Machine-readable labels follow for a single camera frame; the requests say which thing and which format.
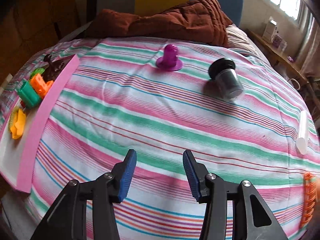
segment bedsheet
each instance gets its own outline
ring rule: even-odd
[[[155,67],[166,44],[179,47],[184,67]],[[14,87],[53,58],[77,54],[80,65],[58,98],[42,135],[25,207],[39,222],[71,179],[94,180],[137,152],[127,198],[115,204],[121,239],[198,239],[204,204],[192,198],[182,153],[224,180],[250,180],[289,239],[299,239],[302,176],[320,175],[319,142],[309,115],[308,154],[295,148],[300,111],[298,92],[256,55],[185,41],[131,37],[64,42],[36,54],[14,77],[0,100],[0,126],[16,94]],[[234,103],[217,98],[208,82],[210,64],[236,62],[245,95]],[[92,233],[92,202],[87,204]],[[228,203],[226,239],[232,238]]]

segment brown comforter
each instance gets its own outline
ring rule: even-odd
[[[103,9],[86,36],[152,36],[227,47],[226,27],[231,24],[218,0],[191,0],[150,17]]]

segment purple toy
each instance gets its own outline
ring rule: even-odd
[[[177,71],[182,69],[183,64],[178,59],[178,47],[173,44],[168,44],[164,48],[163,57],[160,57],[156,61],[156,66],[165,71]]]

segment screw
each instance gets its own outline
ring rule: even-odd
[[[251,186],[251,182],[248,181],[248,180],[244,180],[244,181],[242,181],[242,185],[245,186],[245,187],[250,187]]]
[[[208,173],[206,175],[206,178],[209,179],[209,180],[214,180],[214,179],[216,179],[216,177],[217,177],[217,175],[214,174],[214,173]]]
[[[78,181],[77,181],[76,179],[70,180],[70,181],[68,182],[68,184],[69,184],[70,186],[75,186],[75,185],[77,185],[77,183],[78,183]]]
[[[107,173],[103,174],[103,177],[105,177],[106,179],[112,179],[113,174],[111,172],[107,172]]]

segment curtain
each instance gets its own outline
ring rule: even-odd
[[[301,66],[300,73],[306,77],[320,78],[320,27],[314,18],[296,64]]]

